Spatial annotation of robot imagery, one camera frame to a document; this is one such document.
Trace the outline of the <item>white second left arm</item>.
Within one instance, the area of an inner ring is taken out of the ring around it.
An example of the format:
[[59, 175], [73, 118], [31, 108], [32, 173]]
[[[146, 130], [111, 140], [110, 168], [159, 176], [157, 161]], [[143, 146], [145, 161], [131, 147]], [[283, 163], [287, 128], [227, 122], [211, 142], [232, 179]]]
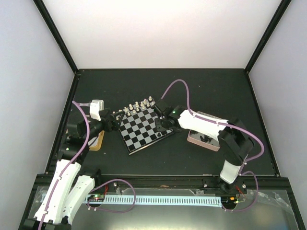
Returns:
[[[111, 113], [109, 109], [106, 109], [102, 111], [102, 114], [98, 115], [99, 120], [93, 120], [89, 123], [88, 119], [85, 118], [82, 124], [78, 123], [76, 125], [77, 133], [70, 133], [70, 139], [67, 144], [73, 146], [82, 144], [81, 152], [70, 166], [76, 164], [81, 166], [90, 149], [88, 142], [94, 138], [99, 138], [101, 132], [118, 130], [123, 115], [124, 113], [121, 111]], [[94, 188], [102, 184], [101, 170], [99, 168], [83, 167], [76, 174], [78, 175], [77, 182], [69, 192], [64, 204], [62, 223], [72, 224], [86, 196]]]

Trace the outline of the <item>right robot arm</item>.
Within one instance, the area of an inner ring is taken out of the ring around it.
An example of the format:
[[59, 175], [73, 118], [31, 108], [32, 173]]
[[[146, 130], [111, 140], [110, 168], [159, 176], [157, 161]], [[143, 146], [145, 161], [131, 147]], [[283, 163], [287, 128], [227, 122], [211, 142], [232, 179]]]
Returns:
[[217, 141], [224, 150], [224, 165], [219, 175], [218, 187], [223, 193], [230, 193], [236, 186], [235, 180], [243, 165], [243, 158], [252, 150], [252, 140], [241, 130], [229, 127], [227, 120], [189, 111], [185, 107], [159, 108], [153, 106], [158, 117], [155, 125], [159, 132], [188, 129], [202, 133]]

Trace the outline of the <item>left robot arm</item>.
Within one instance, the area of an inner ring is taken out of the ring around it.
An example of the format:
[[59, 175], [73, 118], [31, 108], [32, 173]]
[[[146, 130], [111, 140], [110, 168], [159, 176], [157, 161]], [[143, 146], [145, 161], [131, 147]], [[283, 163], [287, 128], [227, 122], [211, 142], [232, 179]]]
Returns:
[[22, 224], [23, 230], [70, 230], [73, 219], [90, 191], [103, 186], [100, 169], [85, 170], [82, 164], [89, 152], [88, 142], [103, 131], [118, 130], [124, 111], [99, 113], [100, 120], [83, 119], [67, 124], [66, 139], [58, 151], [56, 169], [47, 194], [33, 218]]

